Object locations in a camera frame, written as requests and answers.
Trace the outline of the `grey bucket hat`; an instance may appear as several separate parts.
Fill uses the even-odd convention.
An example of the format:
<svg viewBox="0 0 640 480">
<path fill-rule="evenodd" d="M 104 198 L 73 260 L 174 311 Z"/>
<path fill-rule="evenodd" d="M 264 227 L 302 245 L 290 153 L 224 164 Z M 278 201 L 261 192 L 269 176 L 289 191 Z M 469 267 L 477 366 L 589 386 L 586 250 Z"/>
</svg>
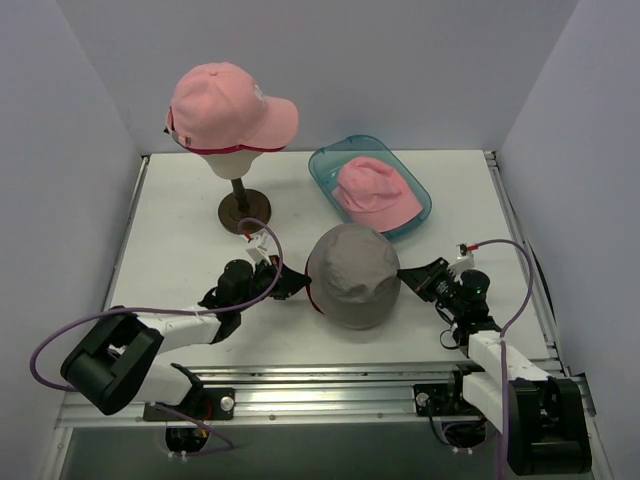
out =
<svg viewBox="0 0 640 480">
<path fill-rule="evenodd" d="M 338 225 L 317 241 L 308 262 L 312 297 L 329 320 L 366 330 L 391 315 L 401 287 L 400 261 L 377 231 Z"/>
</svg>

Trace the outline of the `magenta baseball cap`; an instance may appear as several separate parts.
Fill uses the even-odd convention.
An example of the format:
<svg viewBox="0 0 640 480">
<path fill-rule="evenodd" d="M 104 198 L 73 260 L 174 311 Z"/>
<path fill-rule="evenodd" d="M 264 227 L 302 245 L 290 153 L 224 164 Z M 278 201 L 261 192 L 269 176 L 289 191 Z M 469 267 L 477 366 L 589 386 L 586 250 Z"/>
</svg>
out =
<svg viewBox="0 0 640 480">
<path fill-rule="evenodd" d="M 222 149 L 197 149 L 190 145 L 183 144 L 180 141 L 175 139 L 174 139 L 174 142 L 177 143 L 179 146 L 183 147 L 184 149 L 186 149 L 187 151 L 198 154 L 198 155 L 226 155 L 226 154 L 231 154 L 231 153 L 236 153 L 241 151 L 251 151 L 251 152 L 259 152 L 259 153 L 275 153 L 275 152 L 282 151 L 285 148 L 285 146 L 283 146 L 283 147 L 278 147 L 273 149 L 266 149 L 266 148 L 251 147 L 246 145 L 235 145 L 235 146 L 222 148 Z"/>
</svg>

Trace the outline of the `light pink cap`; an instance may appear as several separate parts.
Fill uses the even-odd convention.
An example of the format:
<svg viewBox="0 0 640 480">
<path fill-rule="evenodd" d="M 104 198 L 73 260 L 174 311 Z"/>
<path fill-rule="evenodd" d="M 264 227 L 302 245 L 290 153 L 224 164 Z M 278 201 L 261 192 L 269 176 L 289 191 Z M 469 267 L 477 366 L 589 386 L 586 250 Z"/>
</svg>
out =
<svg viewBox="0 0 640 480">
<path fill-rule="evenodd" d="M 198 65 L 178 81 L 164 132 L 197 149 L 273 149 L 289 145 L 298 126 L 292 101 L 263 94 L 249 73 L 222 62 Z"/>
</svg>

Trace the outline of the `dark red cap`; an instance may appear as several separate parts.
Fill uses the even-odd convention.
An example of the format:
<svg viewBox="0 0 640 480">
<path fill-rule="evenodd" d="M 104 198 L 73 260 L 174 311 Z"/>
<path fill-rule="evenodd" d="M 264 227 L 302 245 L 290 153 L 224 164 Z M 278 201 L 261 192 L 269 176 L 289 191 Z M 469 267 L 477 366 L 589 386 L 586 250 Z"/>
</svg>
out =
<svg viewBox="0 0 640 480">
<path fill-rule="evenodd" d="M 313 297 L 312 297 L 312 292 L 311 292 L 311 284 L 312 284 L 312 278 L 309 274 L 309 262 L 307 260 L 307 262 L 305 263 L 305 267 L 304 267 L 304 275 L 306 277 L 306 279 L 308 280 L 306 286 L 305 286 L 305 292 L 307 295 L 307 298 L 309 300 L 309 302 L 311 303 L 313 309 L 318 312 L 320 315 L 324 315 L 323 311 L 318 307 L 318 305 L 316 304 L 316 302 L 314 301 Z"/>
</svg>

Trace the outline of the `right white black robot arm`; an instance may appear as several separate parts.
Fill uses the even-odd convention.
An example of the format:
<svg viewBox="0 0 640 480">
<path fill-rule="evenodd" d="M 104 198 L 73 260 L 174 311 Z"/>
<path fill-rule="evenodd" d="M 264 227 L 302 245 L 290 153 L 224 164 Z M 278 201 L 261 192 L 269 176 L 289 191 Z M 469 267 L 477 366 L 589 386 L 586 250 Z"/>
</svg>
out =
<svg viewBox="0 0 640 480">
<path fill-rule="evenodd" d="M 476 408 L 506 441 L 519 476 L 590 471 L 592 454 L 579 386 L 536 366 L 511 345 L 487 303 L 489 277 L 469 259 L 439 258 L 401 269 L 399 279 L 421 300 L 448 312 L 455 343 L 476 366 L 449 382 L 444 400 L 455 412 Z"/>
</svg>

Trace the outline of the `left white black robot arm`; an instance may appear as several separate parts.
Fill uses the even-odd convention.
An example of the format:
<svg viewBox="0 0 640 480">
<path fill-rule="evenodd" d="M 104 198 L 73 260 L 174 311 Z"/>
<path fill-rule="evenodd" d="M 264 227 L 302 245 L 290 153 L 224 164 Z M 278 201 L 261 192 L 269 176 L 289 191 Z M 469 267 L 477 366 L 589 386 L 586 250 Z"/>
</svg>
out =
<svg viewBox="0 0 640 480">
<path fill-rule="evenodd" d="M 276 255 L 253 265 L 233 260 L 199 305 L 211 316 L 138 315 L 112 309 L 89 330 L 62 363 L 60 373 L 103 414 L 131 402 L 163 404 L 179 419 L 211 414 L 212 401 L 189 369 L 162 365 L 158 356 L 182 347 L 216 344 L 241 325 L 241 314 L 266 295 L 286 300 L 310 286 Z"/>
</svg>

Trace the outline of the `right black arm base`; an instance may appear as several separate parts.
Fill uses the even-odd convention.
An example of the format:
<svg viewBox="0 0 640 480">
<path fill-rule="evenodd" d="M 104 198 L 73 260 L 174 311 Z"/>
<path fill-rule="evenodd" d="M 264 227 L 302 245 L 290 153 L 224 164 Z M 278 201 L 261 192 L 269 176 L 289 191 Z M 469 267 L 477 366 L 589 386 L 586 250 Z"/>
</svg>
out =
<svg viewBox="0 0 640 480">
<path fill-rule="evenodd" d="M 441 445 L 471 454 L 494 438 L 487 418 L 453 385 L 415 384 L 412 391 L 416 415 L 428 420 Z"/>
</svg>

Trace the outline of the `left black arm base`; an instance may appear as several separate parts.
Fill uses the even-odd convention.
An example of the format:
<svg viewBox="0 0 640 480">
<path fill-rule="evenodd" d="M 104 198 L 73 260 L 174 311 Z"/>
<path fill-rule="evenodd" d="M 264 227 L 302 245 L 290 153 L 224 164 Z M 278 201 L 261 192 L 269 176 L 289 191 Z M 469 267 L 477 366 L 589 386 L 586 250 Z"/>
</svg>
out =
<svg viewBox="0 0 640 480">
<path fill-rule="evenodd" d="M 164 442 L 171 454 L 182 457 L 213 455 L 236 448 L 230 438 L 209 425 L 211 421 L 233 420 L 235 405 L 235 389 L 203 388 L 177 406 L 146 404 L 142 418 L 146 422 L 188 423 L 187 427 L 165 428 Z"/>
</svg>

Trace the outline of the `dark round mannequin stand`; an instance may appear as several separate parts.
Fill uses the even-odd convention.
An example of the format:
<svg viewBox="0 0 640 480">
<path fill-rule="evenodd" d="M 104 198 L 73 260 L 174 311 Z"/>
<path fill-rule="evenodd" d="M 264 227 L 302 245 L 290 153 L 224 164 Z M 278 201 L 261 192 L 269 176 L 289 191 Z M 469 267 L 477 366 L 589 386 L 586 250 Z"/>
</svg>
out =
<svg viewBox="0 0 640 480">
<path fill-rule="evenodd" d="M 267 196 L 255 189 L 247 189 L 241 178 L 231 181 L 232 192 L 226 195 L 219 204 L 218 218 L 222 226 L 229 232 L 239 232 L 238 224 L 245 218 L 254 218 L 268 224 L 272 208 Z"/>
</svg>

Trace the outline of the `teal transparent plastic tray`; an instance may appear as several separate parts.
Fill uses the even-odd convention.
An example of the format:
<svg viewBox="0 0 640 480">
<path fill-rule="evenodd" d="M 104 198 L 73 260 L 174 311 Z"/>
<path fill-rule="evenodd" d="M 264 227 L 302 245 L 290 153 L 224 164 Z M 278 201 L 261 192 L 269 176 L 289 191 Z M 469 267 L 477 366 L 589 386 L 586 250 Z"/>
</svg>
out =
<svg viewBox="0 0 640 480">
<path fill-rule="evenodd" d="M 309 160 L 311 176 L 332 207 L 338 212 L 341 220 L 346 223 L 355 223 L 333 198 L 332 192 L 337 187 L 339 170 L 347 162 L 359 156 L 373 157 L 395 168 L 407 181 L 423 206 L 423 211 L 418 217 L 395 230 L 382 234 L 389 240 L 397 240 L 423 224 L 432 209 L 432 200 L 429 193 L 386 145 L 369 135 L 353 135 L 328 147 L 323 147 L 314 152 Z"/>
</svg>

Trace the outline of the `cream fabric mannequin head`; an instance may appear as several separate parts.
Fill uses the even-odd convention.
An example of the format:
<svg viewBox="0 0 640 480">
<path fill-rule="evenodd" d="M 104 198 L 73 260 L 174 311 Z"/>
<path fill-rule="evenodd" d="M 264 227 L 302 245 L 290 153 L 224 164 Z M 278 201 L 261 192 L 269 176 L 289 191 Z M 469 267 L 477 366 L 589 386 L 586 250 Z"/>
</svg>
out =
<svg viewBox="0 0 640 480">
<path fill-rule="evenodd" d="M 202 155 L 215 175 L 225 180 L 236 180 L 246 175 L 261 152 L 240 150 L 225 154 Z"/>
</svg>

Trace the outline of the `aluminium front rail frame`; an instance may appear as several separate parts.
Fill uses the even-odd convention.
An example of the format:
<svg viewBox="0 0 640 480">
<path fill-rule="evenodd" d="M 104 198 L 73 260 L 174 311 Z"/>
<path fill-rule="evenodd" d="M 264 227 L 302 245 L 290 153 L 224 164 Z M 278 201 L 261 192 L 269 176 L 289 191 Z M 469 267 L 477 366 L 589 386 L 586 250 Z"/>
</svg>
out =
<svg viewBox="0 0 640 480">
<path fill-rule="evenodd" d="M 517 216 L 509 203 L 508 196 L 499 173 L 497 154 L 495 152 L 481 152 L 479 150 L 422 150 L 422 151 L 398 151 L 397 156 L 404 162 L 416 178 L 430 192 L 432 200 L 437 200 L 437 205 L 462 208 L 460 198 L 449 197 L 446 194 L 445 182 L 451 184 L 449 175 L 459 173 L 464 182 L 461 185 L 469 188 L 470 192 L 477 195 L 476 198 L 486 202 L 488 213 L 471 219 L 469 228 L 477 228 L 480 233 L 489 233 L 490 237 L 502 236 L 508 230 L 508 236 L 521 243 L 530 255 L 533 255 L 528 239 L 519 225 Z M 259 160 L 255 171 L 252 170 L 250 179 L 260 180 L 260 186 L 256 187 L 265 192 L 268 190 L 275 203 L 276 194 L 292 192 L 298 196 L 296 205 L 309 208 L 312 219 L 322 223 L 312 225 L 314 233 L 319 232 L 319 227 L 327 227 L 337 218 L 337 214 L 331 213 L 331 208 L 322 195 L 307 169 L 307 161 L 311 152 L 285 152 L 267 156 L 267 160 Z M 162 196 L 158 197 L 158 208 L 152 204 L 152 198 L 160 195 L 160 190 L 166 188 L 167 192 L 179 193 L 177 182 L 187 182 L 187 186 L 194 188 L 194 208 L 209 207 L 221 195 L 222 184 L 218 181 L 206 180 L 209 172 L 205 168 L 203 160 L 197 160 L 188 154 L 151 154 L 142 157 L 143 163 L 134 190 L 134 196 L 130 208 L 128 223 L 124 240 L 118 254 L 114 274 L 112 276 L 105 305 L 111 300 L 122 300 L 124 293 L 129 293 L 129 282 L 133 277 L 129 275 L 133 267 L 138 265 L 134 253 L 142 250 L 142 240 L 151 234 L 151 220 L 158 215 L 166 213 L 175 224 L 175 228 L 199 228 L 198 235 L 191 237 L 179 231 L 176 245 L 190 249 L 193 244 L 195 253 L 195 241 L 201 237 L 213 233 L 224 237 L 225 252 L 229 253 L 231 236 L 222 233 L 218 227 L 205 225 L 206 228 L 194 224 L 190 217 L 180 218 L 182 213 L 177 203 L 174 205 Z M 469 228 L 460 223 L 453 222 L 452 233 L 438 233 L 433 238 L 434 245 L 442 247 L 445 240 L 452 241 L 461 233 L 469 233 Z M 549 367 L 553 374 L 568 374 L 568 367 L 564 365 L 559 343 L 559 334 L 552 319 L 551 304 L 545 297 L 543 282 L 534 280 L 533 287 L 533 313 L 525 314 L 526 332 L 533 331 L 534 318 L 540 331 L 541 338 L 546 342 L 547 357 L 535 357 L 534 363 L 542 367 Z M 436 345 L 430 356 L 420 357 L 421 360 L 404 362 L 401 360 L 367 361 L 360 357 L 349 360 L 310 360 L 300 353 L 300 358 L 294 355 L 293 360 L 283 360 L 274 356 L 275 346 L 280 343 L 260 343 L 255 347 L 257 357 L 251 357 L 251 351 L 234 350 L 227 352 L 231 360 L 224 363 L 213 353 L 205 354 L 204 347 L 195 353 L 178 351 L 187 360 L 195 360 L 196 373 L 203 374 L 208 387 L 222 388 L 229 386 L 236 389 L 235 417 L 229 421 L 231 427 L 259 427 L 264 425 L 284 426 L 293 428 L 300 425 L 356 425 L 356 424 L 401 424 L 418 422 L 415 414 L 415 402 L 410 399 L 414 384 L 442 383 L 448 373 L 457 362 L 462 362 L 460 354 L 445 354 Z M 591 399 L 587 381 L 583 377 L 577 378 L 582 392 L 582 400 L 587 413 L 586 425 L 592 448 L 592 470 L 588 478 L 613 479 L 611 468 L 608 464 L 603 449 L 597 425 L 595 423 L 595 407 Z M 70 449 L 73 435 L 79 438 L 83 431 L 93 431 L 95 435 L 106 435 L 111 431 L 123 429 L 159 428 L 161 422 L 146 422 L 143 420 L 144 405 L 140 402 L 113 416 L 103 416 L 98 410 L 84 400 L 79 394 L 66 394 L 61 406 L 56 428 L 64 431 L 67 442 L 62 446 L 62 440 L 57 440 L 59 449 L 65 451 L 65 460 L 70 460 Z"/>
</svg>

